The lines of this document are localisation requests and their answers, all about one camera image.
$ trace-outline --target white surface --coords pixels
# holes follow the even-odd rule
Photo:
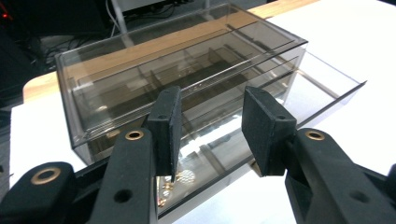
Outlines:
[[[396,114],[392,88],[396,8],[375,0],[323,0],[271,21],[307,39],[308,51],[325,62],[358,80],[368,80],[348,105],[316,128],[332,135],[354,162],[387,174],[396,162],[396,119],[392,117]],[[12,111],[11,182],[42,163],[44,156],[52,161],[76,159],[67,150],[60,96],[49,99],[49,104],[34,102]],[[38,106],[45,106],[40,111],[46,112],[38,113]],[[76,160],[75,169],[81,165]],[[260,179],[250,172],[177,223],[293,223],[283,180]]]
[[[69,162],[75,171],[85,167],[71,149],[59,92],[12,108],[10,142],[10,186],[49,161]]]

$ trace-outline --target black cable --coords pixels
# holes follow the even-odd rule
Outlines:
[[[163,13],[169,11],[171,8],[172,8],[172,11],[171,11],[171,13],[169,15],[166,15],[164,17],[157,17],[158,15],[162,15]],[[165,10],[163,10],[161,12],[154,13],[154,14],[149,15],[149,16],[143,15],[143,16],[137,16],[137,17],[132,17],[132,18],[128,18],[127,17],[126,20],[127,20],[127,22],[129,22],[129,21],[135,21],[135,20],[141,20],[141,19],[167,19],[167,18],[171,17],[174,14],[175,8],[176,8],[176,5],[172,4],[167,9],[165,9]]]
[[[77,40],[76,37],[73,37],[73,39],[71,39],[71,40],[69,41],[69,44],[67,45],[67,50],[70,50],[70,49],[72,48],[72,43],[73,43],[75,40]]]
[[[78,43],[76,44],[76,48],[83,46],[84,44],[88,43],[91,40],[94,40],[96,35],[88,35],[86,38],[81,38]]]
[[[44,56],[44,64],[46,65],[46,69],[48,71],[52,70],[51,68],[53,68],[55,66],[55,55],[58,53],[62,53],[67,51],[68,48],[63,47],[63,48],[56,48],[56,49],[48,49],[46,50],[45,56]]]
[[[51,47],[48,47],[48,46],[45,46],[45,45],[43,45],[43,46],[47,48],[46,50],[48,50],[48,49],[57,49],[57,48],[58,48],[59,46],[61,46],[62,44],[65,44],[65,43],[67,43],[67,42],[74,41],[75,39],[76,39],[76,38],[73,37],[73,38],[71,38],[71,39],[65,40],[65,41],[63,41],[63,42],[61,42],[61,43],[58,43],[58,44],[56,44],[56,45],[54,45],[54,46],[51,46]]]

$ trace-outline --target screw hole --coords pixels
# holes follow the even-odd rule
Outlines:
[[[141,131],[131,131],[125,135],[125,138],[131,141],[140,139],[143,137],[143,133]]]
[[[54,175],[54,174],[55,174],[54,171],[48,170],[48,171],[46,171],[46,172],[40,174],[37,178],[42,180],[42,179],[49,178],[50,176],[52,176],[52,175]]]
[[[128,189],[121,189],[114,195],[116,203],[126,203],[132,198],[132,192]]]
[[[358,190],[354,190],[349,193],[349,196],[353,198],[354,200],[361,202],[361,203],[368,203],[370,202],[369,197],[367,197],[363,192],[360,192]]]
[[[308,138],[310,138],[312,140],[317,140],[317,141],[324,140],[324,135],[322,133],[317,133],[317,132],[313,132],[313,131],[306,132],[305,136],[307,136]]]

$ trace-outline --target white table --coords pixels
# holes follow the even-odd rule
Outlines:
[[[375,0],[322,0],[271,22],[310,44],[307,50],[342,72],[368,80],[348,105],[316,125],[357,164],[386,175],[396,162],[393,81],[396,8]],[[59,93],[14,107],[11,118],[11,184],[45,161],[84,164],[70,150]],[[45,107],[46,113],[37,112]],[[62,153],[52,153],[57,147]],[[198,206],[177,223],[293,223],[284,178],[252,172]]]

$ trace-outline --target transparent acrylic container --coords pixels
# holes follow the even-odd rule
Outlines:
[[[158,178],[160,217],[180,217],[188,212],[181,205],[226,187],[221,180],[253,159],[240,131],[246,86],[269,91],[301,127],[363,85],[306,52],[306,43],[226,4],[60,54],[72,147],[87,164],[108,157],[161,90],[180,86],[177,181]]]
[[[295,70],[305,44],[226,4],[60,54],[72,147],[88,164],[108,156],[120,130],[139,126],[169,86],[182,89],[188,134],[218,95],[235,101],[249,81],[264,85]]]

